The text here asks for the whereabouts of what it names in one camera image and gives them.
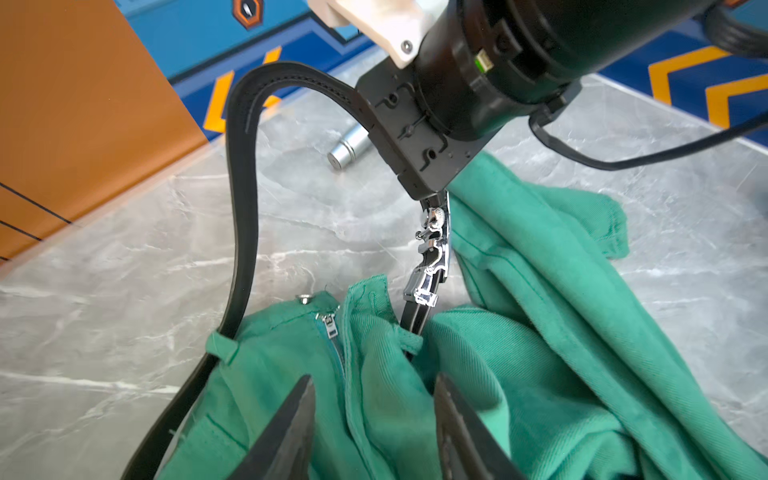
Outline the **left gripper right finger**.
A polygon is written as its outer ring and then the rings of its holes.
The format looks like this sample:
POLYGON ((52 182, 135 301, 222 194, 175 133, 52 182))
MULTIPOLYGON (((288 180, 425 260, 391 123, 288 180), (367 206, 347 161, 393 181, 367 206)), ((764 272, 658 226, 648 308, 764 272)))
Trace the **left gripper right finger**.
POLYGON ((437 376, 433 400, 444 479, 525 479, 459 388, 444 373, 437 376))

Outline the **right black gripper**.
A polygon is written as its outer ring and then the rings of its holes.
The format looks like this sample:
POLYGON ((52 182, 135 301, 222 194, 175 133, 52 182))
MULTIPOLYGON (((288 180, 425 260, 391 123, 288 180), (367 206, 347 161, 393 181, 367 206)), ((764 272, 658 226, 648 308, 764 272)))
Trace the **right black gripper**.
POLYGON ((416 201, 444 190, 495 136, 463 141, 439 132, 417 102, 414 68, 399 69, 389 58, 363 74, 355 90, 374 116, 369 138, 416 201))

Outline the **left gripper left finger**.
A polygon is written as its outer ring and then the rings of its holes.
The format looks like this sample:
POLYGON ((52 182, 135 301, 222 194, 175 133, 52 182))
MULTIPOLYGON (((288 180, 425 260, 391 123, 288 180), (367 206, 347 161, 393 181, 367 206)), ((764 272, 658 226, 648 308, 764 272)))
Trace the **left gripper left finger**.
POLYGON ((308 479, 315 409, 315 386, 304 375, 228 479, 308 479))

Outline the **green trousers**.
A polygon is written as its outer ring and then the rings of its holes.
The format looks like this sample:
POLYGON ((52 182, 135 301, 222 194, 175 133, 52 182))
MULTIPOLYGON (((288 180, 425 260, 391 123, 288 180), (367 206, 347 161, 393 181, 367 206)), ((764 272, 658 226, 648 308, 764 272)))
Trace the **green trousers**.
POLYGON ((442 373, 531 479, 766 477, 614 269, 629 252, 617 202, 522 181, 487 154, 450 197, 469 305, 408 333, 381 275, 210 335, 216 367, 160 477, 230 475, 310 375, 311 478, 437 479, 442 373))

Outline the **black leather belt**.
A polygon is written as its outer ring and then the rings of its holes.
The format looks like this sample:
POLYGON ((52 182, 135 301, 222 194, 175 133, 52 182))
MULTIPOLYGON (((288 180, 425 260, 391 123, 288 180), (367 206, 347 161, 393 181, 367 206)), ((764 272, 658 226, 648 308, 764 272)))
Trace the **black leather belt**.
MULTIPOLYGON (((259 218, 256 144, 260 116, 266 100, 276 91, 303 87, 329 98, 364 126, 374 145, 386 142, 376 132, 373 107, 352 86, 310 66, 278 61, 248 72, 232 90, 226 111, 226 154, 235 233, 234 274, 224 316, 217 332, 233 337, 248 305, 257 263, 259 218)), ((182 423, 202 393, 218 359, 205 354, 190 377, 150 428, 128 462, 124 479, 152 479, 182 423)))

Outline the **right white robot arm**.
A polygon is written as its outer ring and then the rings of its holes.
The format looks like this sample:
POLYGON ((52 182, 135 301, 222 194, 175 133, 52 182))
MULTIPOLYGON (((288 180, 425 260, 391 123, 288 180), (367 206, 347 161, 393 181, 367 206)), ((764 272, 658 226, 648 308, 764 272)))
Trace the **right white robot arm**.
POLYGON ((357 91, 370 137, 408 195, 448 184, 511 120, 704 12, 704 1, 452 1, 415 59, 386 59, 357 91))

